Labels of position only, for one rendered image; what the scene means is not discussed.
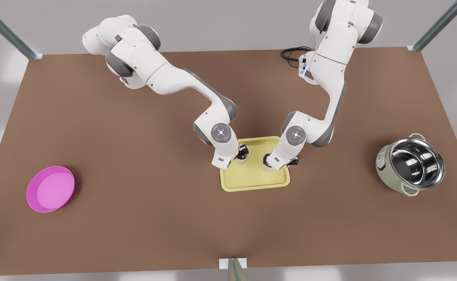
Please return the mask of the yellow rectangular tray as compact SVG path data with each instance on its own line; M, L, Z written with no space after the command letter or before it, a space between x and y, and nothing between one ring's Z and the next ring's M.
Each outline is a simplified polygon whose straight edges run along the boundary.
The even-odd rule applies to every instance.
M287 186L290 183L287 167L265 171L263 165L264 155L271 153L279 140L278 136L238 139L239 145L248 147L250 156L244 164L233 161L227 170L220 170L222 188L227 192L235 192Z

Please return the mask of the pink round bowl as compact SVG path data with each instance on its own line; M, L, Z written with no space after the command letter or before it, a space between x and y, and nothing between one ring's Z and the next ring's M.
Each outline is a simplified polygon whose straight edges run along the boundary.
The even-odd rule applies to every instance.
M66 167L52 166L39 171L31 179L26 200L36 212L52 212L71 201L75 191L73 173Z

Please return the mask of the silver frame post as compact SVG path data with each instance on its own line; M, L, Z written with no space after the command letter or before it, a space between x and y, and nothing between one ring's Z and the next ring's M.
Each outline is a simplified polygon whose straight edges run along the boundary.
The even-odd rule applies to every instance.
M457 0L421 36L414 45L406 46L409 52L421 52L457 16Z
M29 59L29 60L41 60L41 59L43 59L43 54L35 53L1 19L0 19L0 34L9 43L11 43L22 55L24 55L27 59Z
M249 281L244 269L248 268L247 258L221 258L218 268L228 270L228 281Z

